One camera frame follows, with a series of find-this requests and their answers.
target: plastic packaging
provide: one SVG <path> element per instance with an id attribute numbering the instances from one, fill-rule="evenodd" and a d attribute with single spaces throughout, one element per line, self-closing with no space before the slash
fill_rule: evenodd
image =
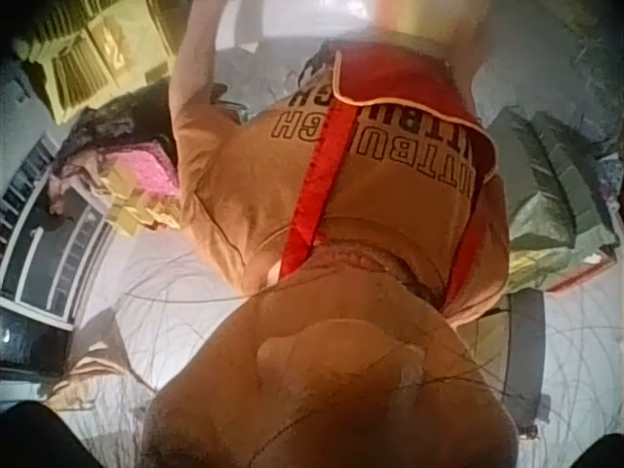
<path id="1" fill-rule="evenodd" d="M 335 37 L 376 26 L 447 43 L 461 20 L 476 24 L 489 0 L 230 0 L 218 50 L 278 37 Z"/>

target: apron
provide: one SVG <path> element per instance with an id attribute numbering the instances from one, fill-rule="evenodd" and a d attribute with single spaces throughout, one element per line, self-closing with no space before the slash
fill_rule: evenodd
<path id="1" fill-rule="evenodd" d="M 370 67 L 370 63 L 375 63 L 375 67 Z M 378 90 L 392 91 L 380 94 Z M 337 43 L 333 95 L 294 208 L 280 278 L 296 271 L 321 237 L 319 225 L 346 154 L 358 107 L 383 103 L 406 105 L 464 126 L 471 137 L 473 154 L 477 155 L 474 158 L 473 214 L 455 252 L 445 290 L 444 311 L 468 282 L 485 238 L 487 225 L 481 216 L 474 215 L 474 208 L 481 188 L 496 166 L 492 141 L 465 109 L 452 82 L 444 78 L 438 61 L 394 46 Z"/>

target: pink fabric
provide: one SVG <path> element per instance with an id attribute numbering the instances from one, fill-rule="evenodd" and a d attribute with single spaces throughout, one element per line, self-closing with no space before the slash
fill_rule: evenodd
<path id="1" fill-rule="evenodd" d="M 142 143 L 107 155 L 132 171 L 137 187 L 153 195 L 179 197 L 176 168 L 158 143 Z"/>

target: apron strap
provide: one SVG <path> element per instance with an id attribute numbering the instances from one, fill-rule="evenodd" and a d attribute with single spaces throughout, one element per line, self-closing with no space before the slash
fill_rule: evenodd
<path id="1" fill-rule="evenodd" d="M 332 100 L 294 207 L 282 255 L 280 278 L 296 271 L 312 252 L 323 211 L 347 153 L 357 114 L 357 106 L 336 98 Z M 481 179 L 475 181 L 476 196 L 481 192 L 482 185 Z M 469 280 L 486 229 L 486 223 L 480 216 L 470 216 L 450 271 L 444 308 L 458 297 Z"/>

